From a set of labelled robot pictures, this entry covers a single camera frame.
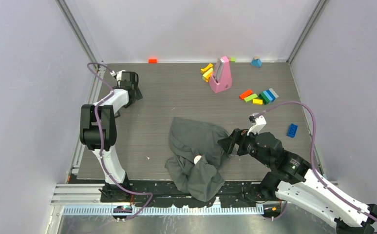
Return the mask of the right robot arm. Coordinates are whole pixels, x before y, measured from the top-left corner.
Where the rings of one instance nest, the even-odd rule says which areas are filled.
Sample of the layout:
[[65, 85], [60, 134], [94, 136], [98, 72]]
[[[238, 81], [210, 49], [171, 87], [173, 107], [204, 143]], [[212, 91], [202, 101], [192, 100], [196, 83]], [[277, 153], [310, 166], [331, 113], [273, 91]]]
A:
[[373, 234], [377, 205], [365, 204], [345, 194], [327, 181], [299, 155], [285, 150], [273, 134], [247, 134], [234, 129], [218, 140], [226, 153], [250, 155], [270, 169], [260, 183], [266, 200], [279, 198], [317, 216], [338, 234]]

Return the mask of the blue triangular block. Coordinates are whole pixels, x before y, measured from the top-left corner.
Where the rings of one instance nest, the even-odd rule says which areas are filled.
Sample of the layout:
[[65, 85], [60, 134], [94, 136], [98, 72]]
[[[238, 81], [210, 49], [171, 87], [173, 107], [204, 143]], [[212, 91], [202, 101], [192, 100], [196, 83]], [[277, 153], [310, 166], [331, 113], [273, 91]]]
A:
[[254, 57], [250, 63], [250, 65], [254, 66], [254, 67], [258, 67], [260, 68], [262, 66], [263, 62], [261, 61], [261, 59], [259, 57]]

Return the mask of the grey t-shirt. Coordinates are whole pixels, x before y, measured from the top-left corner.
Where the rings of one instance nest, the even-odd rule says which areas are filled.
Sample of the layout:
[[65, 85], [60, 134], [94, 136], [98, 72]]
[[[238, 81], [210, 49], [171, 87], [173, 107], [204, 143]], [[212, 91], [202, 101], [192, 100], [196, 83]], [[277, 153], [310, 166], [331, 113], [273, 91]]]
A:
[[[229, 133], [220, 125], [174, 117], [169, 132], [169, 147], [173, 152], [165, 164], [176, 188], [193, 198], [206, 202], [221, 189], [224, 179], [219, 170], [230, 161], [218, 140]], [[201, 155], [195, 165], [194, 158]]]

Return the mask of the pink metronome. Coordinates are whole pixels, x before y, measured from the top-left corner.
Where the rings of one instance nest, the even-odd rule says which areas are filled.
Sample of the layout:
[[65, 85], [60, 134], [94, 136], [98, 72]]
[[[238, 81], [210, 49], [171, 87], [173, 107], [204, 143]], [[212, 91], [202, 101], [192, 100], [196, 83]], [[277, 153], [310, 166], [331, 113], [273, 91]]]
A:
[[232, 87], [232, 75], [228, 57], [223, 56], [217, 60], [208, 83], [214, 93], [220, 93]]

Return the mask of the yellow curved blocks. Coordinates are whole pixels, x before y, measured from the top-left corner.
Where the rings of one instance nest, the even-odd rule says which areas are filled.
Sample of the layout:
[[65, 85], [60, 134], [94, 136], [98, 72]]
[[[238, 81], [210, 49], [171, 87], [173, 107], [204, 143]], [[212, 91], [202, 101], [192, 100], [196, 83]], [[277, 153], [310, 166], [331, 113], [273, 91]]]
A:
[[210, 77], [211, 77], [211, 75], [213, 73], [213, 64], [209, 63], [205, 68], [201, 68], [200, 72], [202, 74], [202, 79], [205, 82], [209, 82]]

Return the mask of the orange long block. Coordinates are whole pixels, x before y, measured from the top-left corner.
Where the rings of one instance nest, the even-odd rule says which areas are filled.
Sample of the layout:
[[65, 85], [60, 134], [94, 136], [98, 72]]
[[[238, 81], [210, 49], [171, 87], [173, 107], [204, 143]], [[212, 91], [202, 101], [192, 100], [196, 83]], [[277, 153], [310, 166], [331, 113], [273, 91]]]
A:
[[251, 89], [248, 89], [244, 91], [242, 94], [240, 94], [239, 98], [244, 100], [246, 97], [250, 96], [251, 94], [253, 94], [253, 91]]

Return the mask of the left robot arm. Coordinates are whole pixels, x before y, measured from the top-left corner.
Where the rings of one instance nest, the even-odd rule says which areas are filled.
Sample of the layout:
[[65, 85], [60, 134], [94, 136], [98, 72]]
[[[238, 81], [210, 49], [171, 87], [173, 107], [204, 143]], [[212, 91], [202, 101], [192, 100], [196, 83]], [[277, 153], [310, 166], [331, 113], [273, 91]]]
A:
[[97, 157], [105, 176], [105, 187], [120, 202], [127, 201], [132, 192], [126, 171], [119, 162], [115, 143], [117, 140], [116, 118], [121, 108], [128, 108], [143, 98], [138, 87], [136, 72], [121, 70], [111, 72], [117, 85], [100, 101], [84, 104], [80, 110], [80, 142]]

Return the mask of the stacked blue green bricks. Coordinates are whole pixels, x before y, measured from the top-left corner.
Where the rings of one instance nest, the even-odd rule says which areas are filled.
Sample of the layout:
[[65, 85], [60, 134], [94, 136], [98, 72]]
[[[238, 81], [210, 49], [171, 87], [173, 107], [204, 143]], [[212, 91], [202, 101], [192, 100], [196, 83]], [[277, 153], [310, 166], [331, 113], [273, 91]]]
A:
[[263, 92], [260, 92], [258, 97], [263, 101], [264, 105], [267, 105], [274, 102], [279, 95], [272, 88], [269, 88]]

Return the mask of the blue flat brick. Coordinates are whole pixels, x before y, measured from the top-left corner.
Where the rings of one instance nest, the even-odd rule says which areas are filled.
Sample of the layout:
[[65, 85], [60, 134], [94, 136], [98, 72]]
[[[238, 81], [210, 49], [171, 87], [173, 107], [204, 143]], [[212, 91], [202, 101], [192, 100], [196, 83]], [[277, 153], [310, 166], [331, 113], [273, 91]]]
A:
[[291, 123], [289, 125], [289, 128], [287, 130], [287, 133], [286, 135], [290, 138], [294, 138], [296, 136], [296, 133], [297, 133], [297, 130], [298, 130], [298, 125], [294, 124], [294, 123]]

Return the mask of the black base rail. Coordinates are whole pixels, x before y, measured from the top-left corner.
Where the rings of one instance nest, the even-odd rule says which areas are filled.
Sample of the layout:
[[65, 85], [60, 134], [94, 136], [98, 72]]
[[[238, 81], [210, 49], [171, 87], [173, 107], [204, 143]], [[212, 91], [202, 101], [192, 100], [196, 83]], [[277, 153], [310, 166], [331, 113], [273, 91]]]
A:
[[334, 221], [339, 214], [318, 195], [297, 185], [266, 177], [251, 181], [132, 180], [123, 188], [111, 184], [57, 186], [52, 203], [67, 215], [110, 215], [115, 219], [154, 215], [277, 215], [286, 203]]

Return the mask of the lime green block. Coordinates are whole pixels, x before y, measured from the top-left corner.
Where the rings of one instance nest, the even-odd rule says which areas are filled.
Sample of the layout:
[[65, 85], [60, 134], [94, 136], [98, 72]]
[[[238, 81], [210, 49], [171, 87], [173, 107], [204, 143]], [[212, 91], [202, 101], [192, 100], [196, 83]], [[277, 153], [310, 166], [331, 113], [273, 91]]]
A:
[[256, 99], [258, 97], [258, 95], [256, 93], [253, 93], [247, 97], [244, 98], [244, 101], [245, 102], [249, 102], [249, 101], [252, 101], [253, 99]]

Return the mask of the small yellow block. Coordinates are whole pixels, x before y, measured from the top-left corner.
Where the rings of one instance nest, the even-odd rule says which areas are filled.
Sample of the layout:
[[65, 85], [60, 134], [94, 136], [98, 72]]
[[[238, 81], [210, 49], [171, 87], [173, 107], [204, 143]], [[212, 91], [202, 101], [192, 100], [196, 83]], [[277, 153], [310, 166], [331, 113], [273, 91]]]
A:
[[262, 99], [257, 99], [257, 98], [253, 99], [252, 103], [255, 104], [255, 105], [263, 105], [264, 104]]

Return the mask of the red block by wall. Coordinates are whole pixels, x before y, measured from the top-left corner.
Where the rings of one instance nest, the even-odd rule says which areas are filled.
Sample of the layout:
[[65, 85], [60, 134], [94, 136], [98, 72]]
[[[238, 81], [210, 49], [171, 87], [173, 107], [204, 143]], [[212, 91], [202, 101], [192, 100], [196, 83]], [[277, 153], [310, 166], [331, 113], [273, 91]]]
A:
[[158, 59], [157, 58], [149, 58], [148, 63], [157, 63]]

